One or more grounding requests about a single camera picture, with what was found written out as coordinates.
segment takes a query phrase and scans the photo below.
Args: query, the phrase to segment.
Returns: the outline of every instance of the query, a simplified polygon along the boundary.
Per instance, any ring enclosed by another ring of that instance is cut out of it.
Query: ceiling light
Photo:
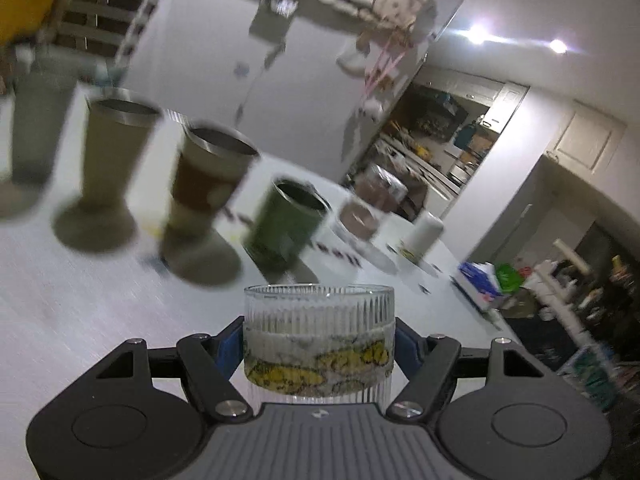
[[[484,30],[484,28],[479,25],[474,25],[469,31],[467,31],[466,36],[469,38],[471,43],[479,45],[484,43],[484,40],[489,37],[489,34]]]
[[[549,48],[556,54],[564,54],[566,52],[566,45],[560,40],[553,40],[549,43]]]

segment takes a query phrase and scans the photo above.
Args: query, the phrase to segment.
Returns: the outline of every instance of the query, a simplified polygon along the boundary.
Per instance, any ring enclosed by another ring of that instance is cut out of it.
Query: glass rim
[[[300,287],[317,287],[317,290],[300,291]],[[328,288],[336,289],[327,292]],[[252,285],[245,287],[246,296],[268,297],[284,296],[286,298],[330,298],[332,296],[369,296],[371,294],[383,294],[393,292],[394,288],[389,285],[371,285],[369,283],[352,283],[350,285],[323,285],[322,283],[282,283],[271,285]]]

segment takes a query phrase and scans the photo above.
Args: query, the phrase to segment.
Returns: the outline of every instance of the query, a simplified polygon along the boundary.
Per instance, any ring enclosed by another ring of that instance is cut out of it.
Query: ceiling
[[[514,41],[456,33],[476,24]],[[566,54],[536,43],[555,38]],[[427,64],[546,88],[640,125],[640,0],[465,0]]]

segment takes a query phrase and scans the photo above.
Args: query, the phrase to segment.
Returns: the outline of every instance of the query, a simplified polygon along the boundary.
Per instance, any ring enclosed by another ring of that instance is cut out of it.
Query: green mug
[[[260,268],[287,270],[330,210],[311,184],[277,179],[244,240],[244,250]]]

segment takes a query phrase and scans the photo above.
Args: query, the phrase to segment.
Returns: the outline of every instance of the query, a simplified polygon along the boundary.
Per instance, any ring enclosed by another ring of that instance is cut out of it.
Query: clear glass cup
[[[389,403],[394,290],[382,285],[259,285],[245,292],[248,401]]]

